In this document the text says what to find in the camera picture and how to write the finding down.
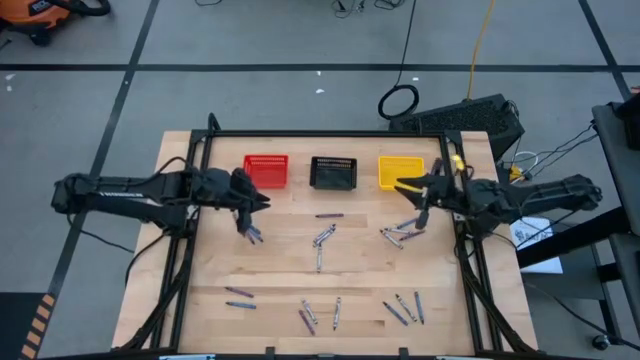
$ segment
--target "yellow basket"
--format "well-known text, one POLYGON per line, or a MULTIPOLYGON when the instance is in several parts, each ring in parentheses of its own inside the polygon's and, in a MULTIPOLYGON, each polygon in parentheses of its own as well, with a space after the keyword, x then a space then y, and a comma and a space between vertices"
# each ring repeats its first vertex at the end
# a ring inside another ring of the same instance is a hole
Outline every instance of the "yellow basket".
POLYGON ((424 175, 424 160, 406 156, 378 157, 378 184, 382 190, 394 190, 398 178, 424 175))

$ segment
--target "plastic basket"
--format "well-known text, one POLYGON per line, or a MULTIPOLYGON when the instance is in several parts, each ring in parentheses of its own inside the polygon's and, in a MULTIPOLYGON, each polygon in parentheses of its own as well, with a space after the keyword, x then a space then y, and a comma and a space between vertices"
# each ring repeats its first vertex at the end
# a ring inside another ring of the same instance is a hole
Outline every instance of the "plastic basket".
POLYGON ((420 177, 424 175, 424 160, 418 157, 380 156, 378 157, 378 184, 380 189, 394 190, 398 178, 420 177))
POLYGON ((356 159, 314 156, 311 158, 309 185, 323 190, 353 190, 357 172, 356 159))
POLYGON ((287 185, 287 155, 245 155, 244 171, 257 188, 281 189, 287 185))

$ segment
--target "white paper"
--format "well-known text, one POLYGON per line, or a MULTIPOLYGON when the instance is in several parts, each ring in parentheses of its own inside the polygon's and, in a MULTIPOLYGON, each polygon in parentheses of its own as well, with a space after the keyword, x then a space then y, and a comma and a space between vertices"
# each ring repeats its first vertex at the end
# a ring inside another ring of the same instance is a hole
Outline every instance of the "white paper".
MULTIPOLYGON (((545 218, 523 217, 522 220, 518 220, 511 224, 511 238, 513 239, 513 242, 516 244, 516 246, 518 246, 521 242, 535 235, 538 231, 540 231, 540 229, 548 227, 550 223, 551 222, 549 221, 549 219, 545 218)), ((548 238, 551 235, 553 235, 553 230, 546 229, 542 233, 538 234, 534 239, 527 241, 527 243, 522 245, 520 249, 524 249, 527 246, 533 245, 540 240, 548 238)), ((520 269, 520 272, 562 274, 562 263, 560 262, 559 258, 553 258, 538 264, 527 266, 524 269, 520 269)))

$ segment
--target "yellow cable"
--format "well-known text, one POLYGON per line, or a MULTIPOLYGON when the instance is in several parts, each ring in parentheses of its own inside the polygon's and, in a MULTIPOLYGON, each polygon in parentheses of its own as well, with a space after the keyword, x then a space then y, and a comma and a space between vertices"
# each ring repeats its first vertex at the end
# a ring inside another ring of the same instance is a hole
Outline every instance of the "yellow cable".
POLYGON ((482 44, 482 35, 484 35, 485 30, 487 30, 487 25, 489 25, 489 19, 491 18, 491 12, 493 11, 493 5, 495 5, 495 3, 496 0, 491 0, 487 15, 484 17, 482 30, 480 30, 480 35, 478 35, 478 40, 476 40, 476 47, 473 49, 473 59, 471 59, 471 71, 469 73, 469 88, 467 89, 467 100, 471 100, 471 88, 473 87, 473 71, 476 68, 476 55, 478 55, 480 44, 482 44))

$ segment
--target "orange object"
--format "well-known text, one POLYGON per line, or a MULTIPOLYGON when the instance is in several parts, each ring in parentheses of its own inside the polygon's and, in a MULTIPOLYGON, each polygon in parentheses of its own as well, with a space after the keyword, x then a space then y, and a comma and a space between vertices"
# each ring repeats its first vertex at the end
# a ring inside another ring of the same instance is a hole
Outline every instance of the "orange object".
POLYGON ((104 16, 111 12, 109 0, 98 0, 91 8, 82 0, 0 0, 0 18, 9 31, 23 33, 38 46, 51 42, 50 31, 66 21, 70 14, 104 16))

